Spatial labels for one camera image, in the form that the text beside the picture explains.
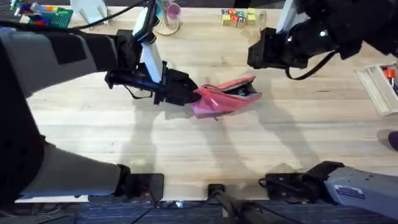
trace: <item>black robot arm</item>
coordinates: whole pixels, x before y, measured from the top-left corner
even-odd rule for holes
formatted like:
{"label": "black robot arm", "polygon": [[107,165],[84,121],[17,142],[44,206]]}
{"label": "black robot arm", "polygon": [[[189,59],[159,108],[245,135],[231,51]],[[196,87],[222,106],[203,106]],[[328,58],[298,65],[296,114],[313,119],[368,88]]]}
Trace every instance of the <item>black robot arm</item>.
{"label": "black robot arm", "polygon": [[366,41],[383,54],[398,56],[398,3],[382,0],[295,0],[297,13],[310,18],[279,33],[261,31],[259,42],[249,48],[248,65],[253,68],[306,68],[308,60],[331,52],[303,77],[314,74],[339,53],[347,59],[361,50]]}
{"label": "black robot arm", "polygon": [[130,199],[145,192],[152,200],[162,198],[162,174],[131,174],[124,165],[95,161],[48,143],[25,100],[43,88],[93,72],[107,72],[105,81],[110,88],[126,85],[153,92],[155,104],[184,105],[199,100],[200,95],[193,93],[197,86],[188,74],[168,69],[160,57],[153,59],[159,62],[155,65],[160,64],[156,75],[153,64],[140,62],[143,48],[155,49],[155,1],[150,0],[143,11],[142,27],[135,33],[124,30],[116,35],[0,22],[0,26],[14,28],[0,33],[0,205],[18,198],[63,195]]}

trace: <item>orange object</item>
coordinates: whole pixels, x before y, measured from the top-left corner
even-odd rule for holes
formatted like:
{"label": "orange object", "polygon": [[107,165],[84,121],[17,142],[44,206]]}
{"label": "orange object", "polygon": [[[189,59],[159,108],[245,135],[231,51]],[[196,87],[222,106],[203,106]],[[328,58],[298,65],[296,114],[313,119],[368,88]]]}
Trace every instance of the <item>orange object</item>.
{"label": "orange object", "polygon": [[386,78],[395,78],[396,77],[396,71],[394,69],[387,69],[384,70],[384,75]]}
{"label": "orange object", "polygon": [[45,10],[47,10],[47,11],[56,11],[56,10],[57,10],[57,7],[46,6],[46,7],[45,7]]}
{"label": "orange object", "polygon": [[35,24],[36,25],[45,25],[45,22],[44,21],[35,21]]}
{"label": "orange object", "polygon": [[234,22],[238,22],[239,21],[239,17],[238,16],[231,16],[231,20]]}
{"label": "orange object", "polygon": [[228,12],[231,15],[235,15],[236,14],[236,9],[229,9]]}

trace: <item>sticker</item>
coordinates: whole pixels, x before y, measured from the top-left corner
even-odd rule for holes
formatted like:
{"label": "sticker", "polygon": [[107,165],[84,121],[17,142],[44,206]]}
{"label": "sticker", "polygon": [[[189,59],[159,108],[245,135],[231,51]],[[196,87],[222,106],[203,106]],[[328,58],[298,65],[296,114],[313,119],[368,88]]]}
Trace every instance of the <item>sticker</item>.
{"label": "sticker", "polygon": [[347,187],[342,185],[335,185],[336,192],[341,195],[365,199],[365,194],[361,189],[355,187]]}

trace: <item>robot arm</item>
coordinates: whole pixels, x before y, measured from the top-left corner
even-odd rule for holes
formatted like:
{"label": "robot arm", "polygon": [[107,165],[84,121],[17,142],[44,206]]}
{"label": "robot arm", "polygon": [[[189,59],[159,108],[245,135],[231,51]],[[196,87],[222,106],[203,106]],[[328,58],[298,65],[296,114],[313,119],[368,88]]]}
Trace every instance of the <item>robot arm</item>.
{"label": "robot arm", "polygon": [[15,28],[0,33],[0,100],[4,105],[0,205],[18,198],[62,195],[134,198],[149,193],[152,200],[162,198],[162,174],[131,174],[124,165],[95,161],[46,142],[25,100],[43,88],[93,72],[107,72],[110,88],[128,85],[153,92],[154,104],[199,100],[188,74],[167,68],[160,59],[152,33],[157,20],[154,6],[151,0],[134,33],[120,30],[116,35],[0,22],[0,26]]}
{"label": "robot arm", "polygon": [[[397,1],[289,0],[284,12],[279,28],[265,28],[249,48],[251,67],[284,69],[291,78],[290,67],[306,68],[311,57],[331,52],[313,74],[334,54],[343,60],[357,54],[362,41],[398,57]],[[297,23],[303,14],[308,19]]]}
{"label": "robot arm", "polygon": [[374,174],[339,162],[325,161],[306,173],[266,174],[260,183],[267,189],[270,199],[292,203],[324,200],[398,219],[396,176]]}

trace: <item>black mount bracket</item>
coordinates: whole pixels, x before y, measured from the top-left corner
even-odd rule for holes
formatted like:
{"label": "black mount bracket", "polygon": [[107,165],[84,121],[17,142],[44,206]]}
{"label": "black mount bracket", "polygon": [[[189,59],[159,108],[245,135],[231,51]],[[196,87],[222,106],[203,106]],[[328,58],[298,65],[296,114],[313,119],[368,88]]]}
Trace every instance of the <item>black mount bracket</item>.
{"label": "black mount bracket", "polygon": [[271,200],[315,203],[321,199],[328,203],[335,203],[326,190],[324,181],[328,180],[328,175],[339,167],[344,167],[344,164],[325,161],[306,173],[266,174],[259,183],[267,189]]}

